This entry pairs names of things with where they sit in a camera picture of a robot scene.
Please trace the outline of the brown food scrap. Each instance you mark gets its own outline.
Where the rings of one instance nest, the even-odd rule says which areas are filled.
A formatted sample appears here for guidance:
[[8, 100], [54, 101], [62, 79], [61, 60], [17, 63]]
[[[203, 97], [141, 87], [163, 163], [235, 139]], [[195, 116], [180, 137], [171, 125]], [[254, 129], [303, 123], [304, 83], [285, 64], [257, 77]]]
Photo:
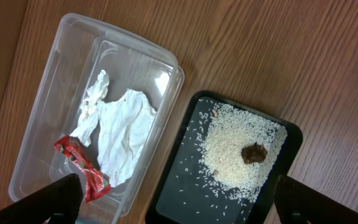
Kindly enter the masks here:
[[266, 159], [268, 151], [263, 145], [257, 144], [244, 147], [241, 151], [241, 156], [244, 164], [263, 163]]

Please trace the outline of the white napkin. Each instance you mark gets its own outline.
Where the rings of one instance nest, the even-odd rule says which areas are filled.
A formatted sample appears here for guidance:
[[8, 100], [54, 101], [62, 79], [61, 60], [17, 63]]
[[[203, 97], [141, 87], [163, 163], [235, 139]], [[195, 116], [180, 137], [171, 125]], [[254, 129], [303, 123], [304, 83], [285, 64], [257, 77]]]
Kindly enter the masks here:
[[99, 127], [97, 161], [110, 185], [117, 187], [132, 177], [157, 112], [143, 92], [132, 89], [117, 101], [105, 102], [108, 85], [109, 75], [101, 70], [86, 90], [70, 136], [88, 147], [92, 132]]

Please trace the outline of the white rice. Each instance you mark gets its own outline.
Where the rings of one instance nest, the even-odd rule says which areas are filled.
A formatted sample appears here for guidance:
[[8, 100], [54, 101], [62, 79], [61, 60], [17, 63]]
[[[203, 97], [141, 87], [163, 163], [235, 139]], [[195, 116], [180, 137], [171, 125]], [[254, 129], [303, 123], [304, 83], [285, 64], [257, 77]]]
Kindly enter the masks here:
[[[213, 193], [255, 202], [267, 181], [285, 138], [284, 126], [227, 103], [217, 103], [201, 141], [201, 173], [212, 177]], [[268, 151], [263, 163], [244, 164], [241, 151], [254, 143]]]

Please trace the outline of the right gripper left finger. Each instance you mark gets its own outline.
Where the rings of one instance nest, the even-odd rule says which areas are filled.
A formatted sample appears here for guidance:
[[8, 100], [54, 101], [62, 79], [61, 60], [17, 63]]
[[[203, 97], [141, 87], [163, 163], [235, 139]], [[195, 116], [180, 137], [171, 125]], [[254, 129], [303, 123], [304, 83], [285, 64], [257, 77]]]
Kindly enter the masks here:
[[83, 190], [77, 174], [69, 174], [0, 210], [0, 224], [74, 223]]

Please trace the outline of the red snack wrapper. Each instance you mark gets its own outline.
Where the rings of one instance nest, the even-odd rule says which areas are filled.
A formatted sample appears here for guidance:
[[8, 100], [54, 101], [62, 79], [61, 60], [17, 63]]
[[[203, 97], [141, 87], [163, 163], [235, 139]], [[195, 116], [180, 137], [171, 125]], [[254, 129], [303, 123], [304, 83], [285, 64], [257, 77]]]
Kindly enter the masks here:
[[53, 146], [84, 174], [86, 178], [86, 203], [97, 200], [110, 191], [111, 185], [108, 178], [92, 165], [78, 138], [66, 135], [56, 141]]

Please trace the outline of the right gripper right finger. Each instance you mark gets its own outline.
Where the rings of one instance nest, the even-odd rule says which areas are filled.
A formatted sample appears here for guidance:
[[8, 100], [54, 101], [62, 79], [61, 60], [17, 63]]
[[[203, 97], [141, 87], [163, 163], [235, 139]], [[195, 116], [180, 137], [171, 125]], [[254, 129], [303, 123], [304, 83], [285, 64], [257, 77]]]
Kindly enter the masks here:
[[287, 175], [278, 177], [273, 198], [280, 223], [358, 223], [358, 213]]

